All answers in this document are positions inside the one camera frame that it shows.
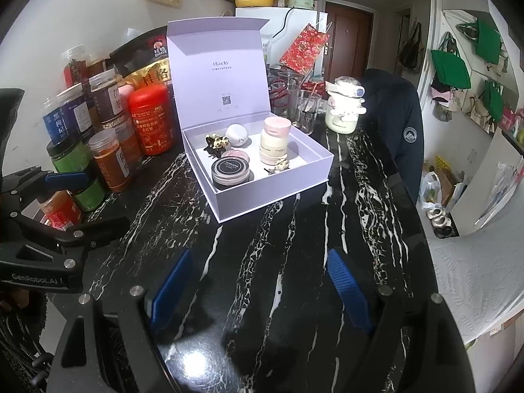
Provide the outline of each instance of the red canister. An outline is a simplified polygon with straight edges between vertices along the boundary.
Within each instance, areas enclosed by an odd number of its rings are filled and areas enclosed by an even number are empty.
[[[129,95],[129,113],[144,155],[158,155],[175,144],[169,90],[153,84]]]

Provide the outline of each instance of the cable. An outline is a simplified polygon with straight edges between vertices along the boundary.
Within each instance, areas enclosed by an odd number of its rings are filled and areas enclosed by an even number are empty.
[[[294,9],[294,7],[290,8],[288,10],[288,12],[286,13],[286,17],[284,18],[284,26],[282,27],[282,29],[280,31],[278,31],[275,35],[273,35],[272,39],[274,39],[277,35],[279,35],[282,31],[284,31],[286,29],[286,22],[288,21],[288,15],[291,12],[291,10],[293,10],[293,9]]]

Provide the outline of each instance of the doorway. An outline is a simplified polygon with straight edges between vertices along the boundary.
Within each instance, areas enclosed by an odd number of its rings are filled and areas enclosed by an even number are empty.
[[[335,82],[341,76],[360,80],[369,58],[373,14],[326,2],[331,33],[324,55],[324,78]]]

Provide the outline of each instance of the white refrigerator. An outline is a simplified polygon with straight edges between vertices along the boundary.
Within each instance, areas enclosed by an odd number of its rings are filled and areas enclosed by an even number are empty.
[[[282,55],[308,23],[316,27],[320,32],[326,32],[328,25],[327,13],[317,12],[315,10],[289,9],[288,7],[237,8],[236,15],[242,18],[269,20],[261,29],[260,33],[263,37],[263,42],[270,40],[271,43],[270,65],[279,63]],[[324,52],[321,52],[316,60],[313,75],[322,74],[323,62]]]

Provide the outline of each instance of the black marble surface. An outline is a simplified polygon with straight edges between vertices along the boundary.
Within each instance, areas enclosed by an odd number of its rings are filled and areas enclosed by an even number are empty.
[[[129,190],[90,216],[132,220],[86,262],[84,289],[107,311],[130,285],[157,280],[177,248],[192,250],[198,290],[158,344],[184,391],[341,391],[368,339],[326,273],[331,248],[414,300],[437,291],[417,211],[374,127],[345,136],[319,119],[312,137],[335,155],[327,185],[222,225],[182,147],[146,159]],[[51,296],[66,317],[77,298]],[[408,348],[404,328],[384,391],[397,386]]]

